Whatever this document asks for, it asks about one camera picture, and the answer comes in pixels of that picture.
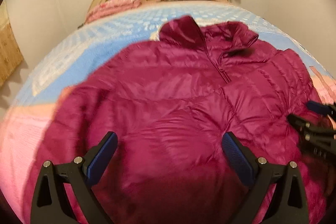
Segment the beige curtain on side wall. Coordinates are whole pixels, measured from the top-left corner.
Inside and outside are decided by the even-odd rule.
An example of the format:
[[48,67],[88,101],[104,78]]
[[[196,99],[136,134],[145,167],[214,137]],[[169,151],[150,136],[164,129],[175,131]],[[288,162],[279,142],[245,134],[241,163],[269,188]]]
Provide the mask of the beige curtain on side wall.
[[3,1],[0,22],[0,86],[3,86],[23,60],[11,28],[6,3]]

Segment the folded pink blanket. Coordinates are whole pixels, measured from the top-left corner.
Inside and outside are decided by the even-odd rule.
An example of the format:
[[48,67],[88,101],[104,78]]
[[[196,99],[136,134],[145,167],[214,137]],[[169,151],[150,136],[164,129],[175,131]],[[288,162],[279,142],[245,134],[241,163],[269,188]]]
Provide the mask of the folded pink blanket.
[[84,24],[89,24],[95,20],[118,14],[119,12],[135,9],[141,5],[142,0],[107,0],[89,10]]

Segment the magenta puffer jacket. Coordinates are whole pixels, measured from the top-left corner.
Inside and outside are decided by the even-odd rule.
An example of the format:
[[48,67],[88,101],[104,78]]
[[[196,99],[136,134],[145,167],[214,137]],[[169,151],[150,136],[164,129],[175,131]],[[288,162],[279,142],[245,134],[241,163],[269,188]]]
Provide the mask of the magenta puffer jacket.
[[319,96],[294,51],[277,50],[241,22],[172,20],[159,40],[124,48],[64,100],[31,167],[23,218],[44,161],[69,162],[113,131],[118,149],[94,192],[115,223],[226,223],[247,193],[221,149],[230,131],[257,156],[297,163],[309,222],[318,223],[328,167],[299,150],[286,119],[329,126],[307,110],[309,100]]

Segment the pink and blue bedspread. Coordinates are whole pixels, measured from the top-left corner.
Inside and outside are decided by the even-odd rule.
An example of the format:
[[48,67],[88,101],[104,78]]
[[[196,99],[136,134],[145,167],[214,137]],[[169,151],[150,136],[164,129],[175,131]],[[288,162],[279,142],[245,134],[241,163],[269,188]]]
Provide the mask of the pink and blue bedspread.
[[240,21],[275,48],[294,50],[321,101],[335,101],[335,79],[299,42],[240,7],[215,1],[159,2],[96,20],[65,38],[33,69],[1,122],[1,191],[18,218],[23,217],[30,167],[63,91],[129,44],[156,40],[161,25],[183,15],[200,26]]

